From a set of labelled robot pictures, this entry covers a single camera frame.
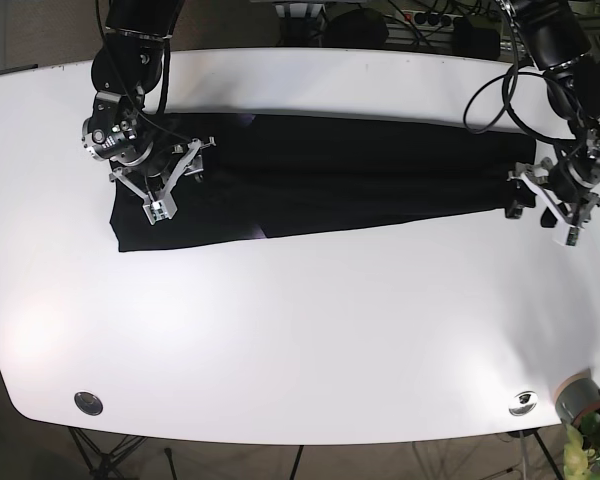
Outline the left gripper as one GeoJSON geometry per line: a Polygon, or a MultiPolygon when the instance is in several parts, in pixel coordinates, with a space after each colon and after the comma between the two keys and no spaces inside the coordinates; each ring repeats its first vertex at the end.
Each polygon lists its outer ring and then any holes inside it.
{"type": "Polygon", "coordinates": [[[507,219],[520,219],[525,208],[534,208],[540,202],[544,207],[540,216],[542,228],[565,223],[582,230],[600,208],[600,195],[595,192],[600,171],[590,170],[586,177],[572,159],[517,162],[508,172],[507,181],[513,186],[505,194],[507,219]]]}

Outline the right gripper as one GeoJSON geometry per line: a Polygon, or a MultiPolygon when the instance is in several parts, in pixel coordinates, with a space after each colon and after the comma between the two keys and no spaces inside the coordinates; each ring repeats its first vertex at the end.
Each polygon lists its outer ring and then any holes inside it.
{"type": "Polygon", "coordinates": [[[109,181],[121,184],[140,198],[142,207],[148,198],[157,200],[171,196],[174,200],[173,190],[181,177],[190,177],[198,183],[204,180],[202,152],[215,146],[213,136],[207,140],[195,138],[188,144],[176,144],[153,155],[149,164],[114,168],[109,181]]]}

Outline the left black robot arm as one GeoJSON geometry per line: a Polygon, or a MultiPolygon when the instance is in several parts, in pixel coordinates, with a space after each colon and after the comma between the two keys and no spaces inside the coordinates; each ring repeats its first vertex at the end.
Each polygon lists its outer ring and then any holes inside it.
{"type": "Polygon", "coordinates": [[[542,201],[542,227],[560,231],[564,244],[572,245],[600,206],[594,191],[600,184],[600,62],[568,2],[501,1],[498,6],[513,47],[511,66],[497,78],[499,113],[554,151],[540,162],[517,154],[500,167],[505,215],[518,219],[542,201]],[[549,104],[567,122],[571,139],[542,134],[517,114],[513,99],[523,76],[545,82],[549,104]]]}

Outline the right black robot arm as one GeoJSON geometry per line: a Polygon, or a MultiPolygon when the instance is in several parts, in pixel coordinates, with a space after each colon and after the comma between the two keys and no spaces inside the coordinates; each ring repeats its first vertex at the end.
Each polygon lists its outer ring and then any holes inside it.
{"type": "Polygon", "coordinates": [[[96,95],[81,143],[110,165],[110,181],[142,200],[150,223],[175,215],[178,180],[202,180],[201,152],[216,144],[185,133],[184,118],[166,114],[171,38],[182,8],[180,1],[112,1],[107,14],[95,15],[102,47],[91,65],[96,95]]]}

